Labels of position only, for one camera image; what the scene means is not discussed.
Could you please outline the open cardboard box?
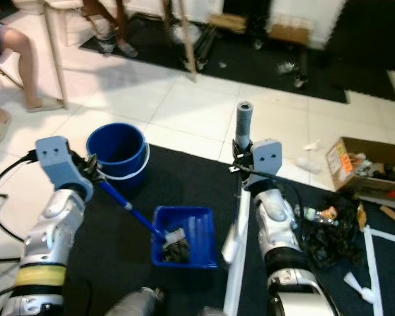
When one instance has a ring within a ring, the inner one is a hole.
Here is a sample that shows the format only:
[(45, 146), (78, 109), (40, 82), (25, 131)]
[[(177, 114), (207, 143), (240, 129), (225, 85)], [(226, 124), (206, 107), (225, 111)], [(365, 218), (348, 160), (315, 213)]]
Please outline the open cardboard box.
[(326, 154), (333, 184), (395, 209), (395, 145), (342, 136)]

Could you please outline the grey right robot leg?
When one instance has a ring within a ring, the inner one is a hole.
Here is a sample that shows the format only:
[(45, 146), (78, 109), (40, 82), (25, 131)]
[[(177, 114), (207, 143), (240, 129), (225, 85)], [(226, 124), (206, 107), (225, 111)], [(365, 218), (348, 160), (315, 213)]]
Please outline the grey right robot leg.
[(227, 316), (224, 310), (215, 307), (204, 307), (198, 316)]

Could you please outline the black rubbish pile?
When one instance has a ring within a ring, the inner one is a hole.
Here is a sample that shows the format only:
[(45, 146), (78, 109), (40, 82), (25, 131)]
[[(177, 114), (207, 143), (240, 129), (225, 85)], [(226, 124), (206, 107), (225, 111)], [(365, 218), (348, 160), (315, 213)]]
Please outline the black rubbish pile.
[(338, 264), (361, 264), (364, 255), (357, 238), (361, 234), (358, 210), (363, 207), (362, 202), (356, 196), (339, 194), (328, 197), (326, 204), (314, 209), (323, 211), (329, 207), (337, 211), (335, 224), (316, 223), (303, 217), (302, 244), (306, 256), (322, 271)]

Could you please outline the wooden table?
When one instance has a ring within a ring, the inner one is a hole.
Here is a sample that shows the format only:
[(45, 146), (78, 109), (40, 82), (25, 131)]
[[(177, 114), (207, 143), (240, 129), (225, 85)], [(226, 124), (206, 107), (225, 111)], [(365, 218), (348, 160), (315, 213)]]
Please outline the wooden table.
[[(188, 16), (185, 13), (184, 0), (174, 1), (178, 4), (178, 12), (180, 15), (180, 33), (182, 34), (182, 44), (184, 45), (184, 53), (186, 55), (186, 69), (190, 72), (190, 79), (193, 82), (197, 82), (197, 63), (194, 55), (194, 42), (190, 37), (190, 27), (192, 23), (188, 20)], [(60, 99), (62, 99), (62, 109), (68, 109), (68, 96), (65, 79), (63, 78), (63, 69), (61, 66), (61, 57), (59, 55), (60, 49), (58, 48), (58, 42), (53, 38), (53, 21), (49, 15), (49, 10), (54, 9), (53, 6), (47, 2), (47, 0), (37, 0), (37, 3), (42, 8), (42, 17), (45, 21), (46, 26), (46, 37), (50, 46), (50, 52), (52, 55), (54, 72), (58, 81), (58, 88), (60, 93)]]

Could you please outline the person in blue shorts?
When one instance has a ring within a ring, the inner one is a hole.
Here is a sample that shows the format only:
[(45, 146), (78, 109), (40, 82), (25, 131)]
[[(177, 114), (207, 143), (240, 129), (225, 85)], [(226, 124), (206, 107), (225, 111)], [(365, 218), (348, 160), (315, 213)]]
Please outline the person in blue shorts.
[[(62, 99), (40, 96), (38, 94), (37, 54), (32, 40), (26, 34), (0, 23), (0, 57), (6, 50), (11, 50), (19, 54), (18, 72), (27, 112), (54, 111), (54, 109), (64, 109), (67, 107), (65, 101)], [(0, 142), (4, 140), (11, 121), (11, 115), (4, 109), (0, 109)]]

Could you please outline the person with bare legs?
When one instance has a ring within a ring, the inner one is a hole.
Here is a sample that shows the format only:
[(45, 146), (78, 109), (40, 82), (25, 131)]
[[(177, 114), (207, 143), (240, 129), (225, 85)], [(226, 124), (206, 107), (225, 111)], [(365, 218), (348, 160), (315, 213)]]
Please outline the person with bare legs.
[(81, 0), (84, 9), (90, 16), (101, 16), (109, 24), (109, 28), (101, 36), (96, 36), (102, 54), (110, 54), (119, 48), (128, 57), (137, 57), (138, 51), (126, 41), (126, 11), (125, 3), (129, 0), (113, 0), (116, 5), (115, 16), (107, 9), (101, 0)]

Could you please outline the blue plastic dustpan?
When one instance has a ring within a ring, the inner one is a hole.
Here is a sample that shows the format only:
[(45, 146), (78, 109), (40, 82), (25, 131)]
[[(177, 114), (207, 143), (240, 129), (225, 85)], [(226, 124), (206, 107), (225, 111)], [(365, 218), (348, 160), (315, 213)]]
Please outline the blue plastic dustpan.
[[(107, 181), (97, 185), (149, 231), (151, 235), (150, 256), (153, 265), (179, 269), (215, 269), (218, 267), (215, 223), (210, 208), (158, 207), (153, 211), (153, 218), (149, 221)], [(164, 234), (175, 228), (186, 230), (191, 255), (189, 263), (167, 263), (162, 259), (161, 246), (164, 244)]]

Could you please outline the broom with grey grip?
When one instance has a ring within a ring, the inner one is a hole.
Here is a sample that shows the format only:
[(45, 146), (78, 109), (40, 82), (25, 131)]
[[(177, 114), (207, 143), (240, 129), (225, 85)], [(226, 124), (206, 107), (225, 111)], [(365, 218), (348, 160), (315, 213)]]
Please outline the broom with grey grip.
[[(240, 138), (248, 141), (248, 148), (251, 145), (251, 118), (253, 106), (250, 102), (243, 101), (236, 108), (236, 134), (234, 138)], [(240, 159), (242, 156), (233, 155), (233, 159)], [(246, 180), (248, 177), (242, 177), (241, 172), (234, 172), (237, 175), (239, 195), (236, 220), (232, 223), (230, 232), (222, 247), (222, 256), (228, 266), (232, 266), (242, 249), (245, 249), (246, 240), (248, 239), (248, 219), (251, 205), (251, 196), (246, 189)]]

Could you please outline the grey robot leg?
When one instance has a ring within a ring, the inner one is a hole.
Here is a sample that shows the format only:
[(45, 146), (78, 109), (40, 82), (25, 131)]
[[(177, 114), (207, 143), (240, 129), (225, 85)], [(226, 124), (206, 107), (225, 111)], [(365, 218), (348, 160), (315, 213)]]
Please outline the grey robot leg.
[(153, 316), (164, 298), (161, 289), (142, 287), (125, 295), (104, 316)]
[(224, 310), (215, 307), (204, 307), (198, 316), (227, 316)]

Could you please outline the blue plastic bucket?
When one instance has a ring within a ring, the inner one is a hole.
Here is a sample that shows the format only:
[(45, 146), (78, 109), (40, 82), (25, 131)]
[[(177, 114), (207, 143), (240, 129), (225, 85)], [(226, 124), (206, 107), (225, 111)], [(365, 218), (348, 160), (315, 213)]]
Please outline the blue plastic bucket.
[(133, 124), (104, 124), (90, 133), (86, 150), (97, 157), (105, 179), (122, 194), (130, 195), (144, 181), (149, 144)]

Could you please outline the grey left robot leg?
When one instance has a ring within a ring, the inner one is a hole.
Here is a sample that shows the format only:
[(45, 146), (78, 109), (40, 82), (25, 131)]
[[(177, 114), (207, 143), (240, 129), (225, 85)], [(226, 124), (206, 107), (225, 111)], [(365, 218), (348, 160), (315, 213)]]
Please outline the grey left robot leg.
[(161, 289), (142, 287), (125, 295), (104, 316), (153, 316), (164, 298)]

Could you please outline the white plastic piece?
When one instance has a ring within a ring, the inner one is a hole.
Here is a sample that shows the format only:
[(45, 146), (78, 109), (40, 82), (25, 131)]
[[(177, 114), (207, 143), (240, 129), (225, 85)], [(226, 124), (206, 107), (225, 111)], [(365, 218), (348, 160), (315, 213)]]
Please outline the white plastic piece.
[(372, 291), (372, 289), (368, 287), (362, 287), (360, 283), (358, 283), (356, 277), (352, 272), (348, 272), (345, 274), (343, 277), (343, 280), (345, 283), (348, 284), (348, 286), (351, 286), (351, 288), (356, 291), (363, 300), (367, 301), (370, 304), (375, 304), (378, 302), (378, 298), (376, 297), (375, 293)]

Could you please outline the swept rubbish heap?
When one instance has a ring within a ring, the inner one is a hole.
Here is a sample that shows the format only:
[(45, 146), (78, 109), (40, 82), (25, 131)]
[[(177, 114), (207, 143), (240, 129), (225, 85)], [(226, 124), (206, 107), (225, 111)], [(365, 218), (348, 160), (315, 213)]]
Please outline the swept rubbish heap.
[(164, 244), (161, 246), (162, 259), (167, 263), (189, 264), (191, 262), (190, 245), (184, 228), (166, 231)]

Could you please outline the low wooden bench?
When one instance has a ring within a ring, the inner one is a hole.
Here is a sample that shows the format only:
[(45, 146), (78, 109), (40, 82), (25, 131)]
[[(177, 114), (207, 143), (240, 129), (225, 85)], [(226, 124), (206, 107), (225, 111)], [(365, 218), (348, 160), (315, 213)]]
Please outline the low wooden bench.
[(269, 30), (269, 38), (279, 40), (286, 44), (293, 45), (298, 52), (295, 64), (299, 67), (294, 75), (294, 87), (304, 88), (309, 80), (308, 75), (308, 45), (311, 30), (303, 25), (272, 24)]
[(207, 21), (207, 26), (201, 31), (194, 53), (196, 69), (201, 72), (209, 60), (209, 52), (215, 44), (219, 30), (227, 30), (237, 34), (246, 32), (246, 18), (231, 13), (213, 13)]

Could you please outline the crushed clear bottle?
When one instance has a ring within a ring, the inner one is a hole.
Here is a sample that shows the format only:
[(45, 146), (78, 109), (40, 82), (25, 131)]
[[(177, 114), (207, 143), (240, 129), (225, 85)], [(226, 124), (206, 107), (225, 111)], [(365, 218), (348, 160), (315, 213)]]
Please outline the crushed clear bottle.
[(282, 63), (276, 64), (276, 73), (279, 75), (296, 72), (297, 69), (299, 69), (297, 64), (291, 63), (291, 61), (283, 61)]

